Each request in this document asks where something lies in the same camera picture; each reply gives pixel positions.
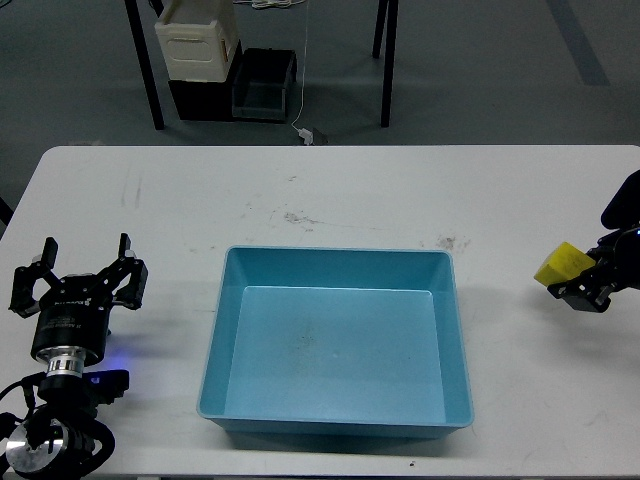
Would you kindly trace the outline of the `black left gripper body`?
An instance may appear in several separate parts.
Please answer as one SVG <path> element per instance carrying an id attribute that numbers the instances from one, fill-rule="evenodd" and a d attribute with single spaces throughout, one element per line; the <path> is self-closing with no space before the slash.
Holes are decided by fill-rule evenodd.
<path id="1" fill-rule="evenodd" d="M 96 275 L 72 275 L 61 282 L 39 301 L 31 357 L 45 362 L 54 348 L 76 347 L 85 351 L 86 363 L 100 363 L 113 294 Z"/>

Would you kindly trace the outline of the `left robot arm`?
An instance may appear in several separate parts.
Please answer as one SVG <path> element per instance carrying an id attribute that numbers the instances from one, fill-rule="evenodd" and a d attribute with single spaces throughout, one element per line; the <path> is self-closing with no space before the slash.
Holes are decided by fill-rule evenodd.
<path id="1" fill-rule="evenodd" d="M 1 415 L 1 469 L 24 479 L 81 479 L 114 453 L 115 437 L 98 420 L 98 408 L 124 395 L 129 373 L 91 368 L 104 359 L 112 308 L 139 309 L 148 277 L 127 234 L 116 260 L 97 273 L 57 277 L 57 251 L 47 238 L 42 254 L 13 277 L 9 308 L 37 316 L 30 355 L 46 367 L 1 392 L 23 392 L 26 414 Z"/>

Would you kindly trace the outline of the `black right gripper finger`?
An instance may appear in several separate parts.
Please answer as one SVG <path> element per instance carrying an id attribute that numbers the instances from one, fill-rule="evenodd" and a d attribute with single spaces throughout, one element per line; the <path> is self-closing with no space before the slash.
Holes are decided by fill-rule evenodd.
<path id="1" fill-rule="evenodd" d="M 551 284 L 547 290 L 554 298 L 564 300 L 574 310 L 604 313 L 611 304 L 613 284 L 604 282 L 593 274 L 581 274 L 574 279 Z"/>
<path id="2" fill-rule="evenodd" d="M 595 247 L 590 248 L 586 254 L 593 260 L 601 260 L 608 255 L 608 246 L 598 243 Z"/>

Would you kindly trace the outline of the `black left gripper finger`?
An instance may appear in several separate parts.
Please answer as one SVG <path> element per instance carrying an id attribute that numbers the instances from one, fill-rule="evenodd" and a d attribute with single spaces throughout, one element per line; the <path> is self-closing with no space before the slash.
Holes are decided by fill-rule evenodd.
<path id="1" fill-rule="evenodd" d="M 58 243 L 53 237 L 47 237 L 42 254 L 29 266 L 20 266 L 15 269 L 10 311 L 21 317 L 30 317 L 40 311 L 39 301 L 34 298 L 34 287 L 41 279 L 44 279 L 49 286 L 59 285 L 59 279 L 53 274 L 57 252 Z"/>
<path id="2" fill-rule="evenodd" d="M 131 239 L 121 233 L 117 258 L 97 274 L 94 304 L 104 309 L 122 306 L 137 310 L 142 306 L 148 269 L 131 249 Z"/>

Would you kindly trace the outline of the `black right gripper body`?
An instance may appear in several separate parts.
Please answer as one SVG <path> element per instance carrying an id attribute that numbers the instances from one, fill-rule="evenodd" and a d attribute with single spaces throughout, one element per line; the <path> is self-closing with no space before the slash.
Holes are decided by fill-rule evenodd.
<path id="1" fill-rule="evenodd" d="M 600 238 L 598 243 L 608 246 L 608 255 L 595 260 L 596 272 L 592 274 L 611 282 L 613 293 L 627 288 L 639 289 L 639 228 L 616 230 Z"/>

